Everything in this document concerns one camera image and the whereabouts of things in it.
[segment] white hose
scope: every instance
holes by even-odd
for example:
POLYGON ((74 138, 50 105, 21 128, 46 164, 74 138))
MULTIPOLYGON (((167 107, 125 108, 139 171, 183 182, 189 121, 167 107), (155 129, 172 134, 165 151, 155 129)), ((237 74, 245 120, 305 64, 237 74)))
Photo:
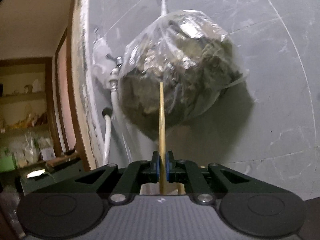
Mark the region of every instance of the white hose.
POLYGON ((124 122, 124 119, 121 114, 121 109, 119 107, 119 102, 118 102, 118 92, 117 90, 112 90, 111 91, 111 102, 112 102, 112 109, 113 109, 113 114, 116 117, 116 120, 119 124, 119 128, 122 132, 122 138, 124 139, 124 145, 125 145, 125 150, 127 152, 128 160, 129 163, 132 162, 132 154, 137 154, 135 144, 132 141, 131 135, 128 131, 127 125, 124 122))
POLYGON ((102 157, 102 165, 109 163, 109 152, 110 152, 110 140, 111 140, 111 119, 109 115, 104 116, 106 121, 106 135, 104 136, 104 150, 102 157))

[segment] chopstick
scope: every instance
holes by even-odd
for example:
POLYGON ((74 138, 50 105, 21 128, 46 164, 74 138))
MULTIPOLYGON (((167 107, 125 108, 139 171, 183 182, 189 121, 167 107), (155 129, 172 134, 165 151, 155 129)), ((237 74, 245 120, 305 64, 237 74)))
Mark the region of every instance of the chopstick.
POLYGON ((160 82, 160 107, 159 107, 159 154, 160 154, 160 194, 165 195, 166 169, 165 169, 165 123, 164 123, 164 95, 163 83, 160 82))

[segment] tile grout line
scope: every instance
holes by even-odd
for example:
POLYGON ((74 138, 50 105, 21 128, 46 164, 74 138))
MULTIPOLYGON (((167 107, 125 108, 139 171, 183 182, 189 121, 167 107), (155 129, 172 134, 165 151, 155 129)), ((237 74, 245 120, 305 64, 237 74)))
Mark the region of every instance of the tile grout line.
MULTIPOLYGON (((274 7, 274 5, 271 3, 270 0, 267 0, 269 2, 269 4, 272 6, 272 8, 275 10, 276 14, 278 15, 279 19, 281 20, 285 30, 287 31, 288 35, 289 35, 289 38, 293 44, 293 47, 298 55, 298 58, 299 58, 299 61, 300 61, 300 64, 301 64, 301 67, 302 67, 302 70, 303 70, 303 73, 304 73, 304 77, 306 79, 306 83, 307 83, 307 88, 308 88, 308 91, 309 91, 309 97, 310 97, 310 102, 311 102, 311 110, 312 110, 312 117, 313 117, 313 124, 314 124, 314 127, 315 127, 315 145, 317 145, 317 135, 316 135, 316 119, 315 119, 315 111, 314 111, 314 108, 313 108, 313 102, 312 102, 312 96, 311 96, 311 91, 310 91, 310 86, 309 86, 309 82, 308 82, 308 78, 307 78, 307 74, 306 74, 306 71, 304 69, 304 66, 303 66, 303 63, 302 63, 302 60, 301 60, 301 57, 300 57, 300 54, 298 52, 298 49, 297 49, 297 46, 296 44, 294 43, 293 41, 293 38, 291 36, 291 34, 289 33, 289 30, 287 28, 287 26, 285 25, 282 17, 280 16, 280 14, 278 13, 277 9, 274 7)), ((316 155, 316 163, 317 163, 317 150, 315 149, 315 155, 316 155)))
POLYGON ((119 20, 117 20, 116 23, 113 24, 113 25, 110 27, 110 29, 106 32, 105 35, 107 35, 108 32, 109 32, 118 22, 120 22, 120 20, 121 20, 124 16, 126 16, 134 7, 136 7, 137 4, 140 3, 141 1, 142 1, 142 0, 139 0, 139 1, 138 1, 135 5, 133 5, 124 15, 122 15, 122 16, 119 18, 119 20))

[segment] hanging plastic bag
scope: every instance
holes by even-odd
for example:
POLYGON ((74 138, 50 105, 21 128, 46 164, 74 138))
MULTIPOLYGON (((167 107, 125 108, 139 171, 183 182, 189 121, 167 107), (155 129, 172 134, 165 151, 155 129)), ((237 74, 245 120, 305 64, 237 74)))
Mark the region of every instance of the hanging plastic bag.
POLYGON ((166 128, 202 114, 249 72, 234 64, 232 47, 227 32, 203 12, 161 16, 126 47, 118 84, 123 113, 156 139, 163 82, 166 128))

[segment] metal screw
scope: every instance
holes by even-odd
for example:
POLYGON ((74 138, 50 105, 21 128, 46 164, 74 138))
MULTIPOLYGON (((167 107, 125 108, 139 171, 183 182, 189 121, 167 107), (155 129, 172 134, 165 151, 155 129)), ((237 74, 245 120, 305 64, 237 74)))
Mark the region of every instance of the metal screw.
POLYGON ((126 197, 125 195, 123 194, 113 194, 110 199, 113 201, 113 202, 116 202, 116 203, 119 203, 119 202, 123 202, 125 201, 126 197))
POLYGON ((198 200, 203 203, 207 203, 213 200, 213 196, 207 193, 203 193, 198 196, 198 200))

